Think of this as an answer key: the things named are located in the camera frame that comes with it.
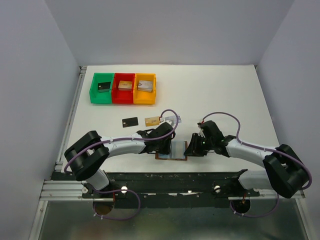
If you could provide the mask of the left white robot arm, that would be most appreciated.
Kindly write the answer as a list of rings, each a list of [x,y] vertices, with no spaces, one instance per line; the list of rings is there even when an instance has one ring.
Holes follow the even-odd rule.
[[[104,198],[111,191],[109,178],[101,169],[107,158],[152,152],[168,154],[175,134],[175,128],[167,122],[120,138],[103,138],[92,130],[64,152],[67,160],[65,169],[70,168],[78,182],[86,181],[99,197]]]

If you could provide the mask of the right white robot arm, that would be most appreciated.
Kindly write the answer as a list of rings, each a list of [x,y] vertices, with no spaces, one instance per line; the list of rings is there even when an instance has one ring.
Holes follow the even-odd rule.
[[[224,136],[212,120],[199,123],[200,133],[193,133],[184,152],[187,157],[204,157],[210,151],[227,158],[237,158],[256,164],[264,170],[243,170],[230,183],[230,191],[241,196],[247,190],[274,190],[284,198],[291,198],[309,181],[306,170],[292,148],[282,144],[267,150],[240,143],[235,136]]]

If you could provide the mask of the gold credit card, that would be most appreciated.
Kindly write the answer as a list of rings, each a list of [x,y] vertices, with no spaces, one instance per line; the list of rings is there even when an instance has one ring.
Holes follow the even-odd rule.
[[[161,123],[160,116],[147,117],[144,119],[146,127],[158,126]]]

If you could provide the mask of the black credit card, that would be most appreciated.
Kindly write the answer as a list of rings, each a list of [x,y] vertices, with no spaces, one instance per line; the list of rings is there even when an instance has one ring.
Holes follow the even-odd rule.
[[[130,117],[130,118],[122,119],[122,127],[123,128],[135,127],[138,125],[139,125],[138,117]]]

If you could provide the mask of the brown leather card holder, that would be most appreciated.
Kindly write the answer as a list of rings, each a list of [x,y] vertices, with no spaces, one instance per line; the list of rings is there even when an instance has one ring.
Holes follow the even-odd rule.
[[[173,140],[170,145],[169,154],[155,154],[156,160],[168,160],[168,161],[187,161],[188,157],[184,155],[188,147],[187,141]]]

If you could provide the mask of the silver VIP credit card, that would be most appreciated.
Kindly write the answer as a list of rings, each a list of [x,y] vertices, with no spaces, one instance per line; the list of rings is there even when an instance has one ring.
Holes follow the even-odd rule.
[[[175,115],[166,116],[165,118],[167,118],[167,117],[174,119],[174,120],[175,120],[175,125],[177,124],[177,122],[178,122],[178,123],[181,123],[181,122],[182,122],[180,115],[177,115],[177,117],[176,117]]]

